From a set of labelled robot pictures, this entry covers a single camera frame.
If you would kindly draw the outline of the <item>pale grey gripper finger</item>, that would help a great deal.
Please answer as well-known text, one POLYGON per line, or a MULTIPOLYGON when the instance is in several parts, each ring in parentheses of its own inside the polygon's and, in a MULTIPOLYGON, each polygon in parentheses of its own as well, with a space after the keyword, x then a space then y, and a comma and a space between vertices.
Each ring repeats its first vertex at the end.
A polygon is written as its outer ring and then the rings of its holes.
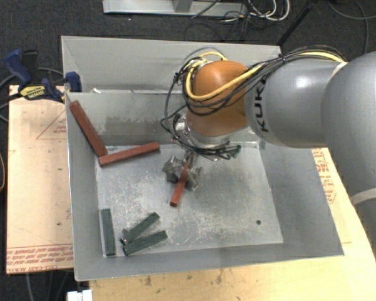
POLYGON ((181 172, 183 170, 183 161, 176 156, 172 156, 163 165, 162 172, 166 175, 166 180, 169 182, 178 182, 181 172))
POLYGON ((187 181, 185 184, 185 188, 187 190, 196 190, 202 180, 203 177, 203 168, 202 167, 190 167, 187 171, 187 181))

